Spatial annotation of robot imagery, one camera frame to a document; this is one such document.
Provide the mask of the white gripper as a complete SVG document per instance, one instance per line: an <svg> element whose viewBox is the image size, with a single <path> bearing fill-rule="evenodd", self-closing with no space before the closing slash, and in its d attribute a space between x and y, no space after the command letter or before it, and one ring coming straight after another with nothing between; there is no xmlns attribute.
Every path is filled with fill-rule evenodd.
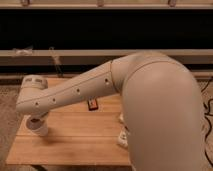
<svg viewBox="0 0 213 171"><path fill-rule="evenodd" d="M26 127L38 136L48 134L48 126L45 117L30 116L26 121Z"/></svg>

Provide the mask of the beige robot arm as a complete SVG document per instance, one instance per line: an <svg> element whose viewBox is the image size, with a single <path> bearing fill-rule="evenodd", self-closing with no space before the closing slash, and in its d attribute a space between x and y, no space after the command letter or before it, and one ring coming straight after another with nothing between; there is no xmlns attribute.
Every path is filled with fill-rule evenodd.
<svg viewBox="0 0 213 171"><path fill-rule="evenodd" d="M28 75L16 109L42 115L116 93L133 171L202 171L202 93L192 73L163 53L142 51L110 60L54 87L42 76Z"/></svg>

